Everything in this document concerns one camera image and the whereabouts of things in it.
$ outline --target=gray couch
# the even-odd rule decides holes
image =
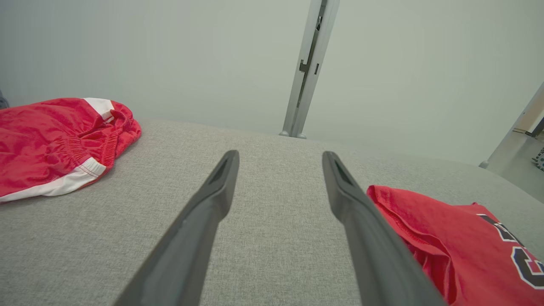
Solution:
[[[144,121],[141,139],[99,182],[0,205],[0,305],[108,305],[229,149],[233,205],[213,246],[201,305],[360,305],[321,155],[358,184],[388,185],[491,210],[544,258],[544,205],[487,170],[273,135]]]

